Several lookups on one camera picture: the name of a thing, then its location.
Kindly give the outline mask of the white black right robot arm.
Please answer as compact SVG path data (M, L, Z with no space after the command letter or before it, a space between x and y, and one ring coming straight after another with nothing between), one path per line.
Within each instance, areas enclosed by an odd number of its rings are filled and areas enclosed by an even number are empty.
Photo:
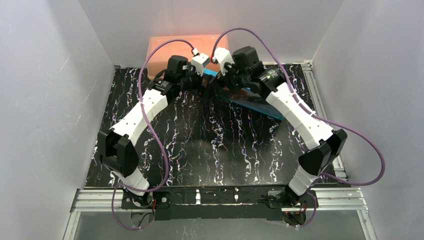
M347 133L317 119L315 112L289 86L290 80L283 68L265 67L255 48L246 46L230 53L226 48L217 47L211 60L220 68L220 74L208 83L214 93L228 99L224 88L232 94L248 88L276 108L300 134L307 151L298 158L298 168L285 194L293 199L302 197L339 156Z

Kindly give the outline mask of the blue wooden picture frame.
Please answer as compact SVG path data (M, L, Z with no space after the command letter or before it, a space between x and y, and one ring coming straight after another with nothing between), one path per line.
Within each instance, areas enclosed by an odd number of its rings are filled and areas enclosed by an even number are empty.
M258 93L254 93L249 87L242 87L236 93L219 82L218 77L221 74L205 69L203 73L203 82L201 96L204 101L209 101L218 98L224 102L231 102L250 110L267 115L276 120L283 120L283 115L269 103L267 103Z

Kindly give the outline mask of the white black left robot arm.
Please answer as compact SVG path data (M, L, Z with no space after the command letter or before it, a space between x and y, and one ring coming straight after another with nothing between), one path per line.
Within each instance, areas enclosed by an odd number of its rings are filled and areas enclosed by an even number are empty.
M210 58L205 53L191 60L172 55L166 69L149 82L142 100L109 130L99 131L100 162L115 173L132 194L143 196L150 186L138 168L140 157L135 149L140 135L148 127L147 121L154 119L181 91L199 90L209 63Z

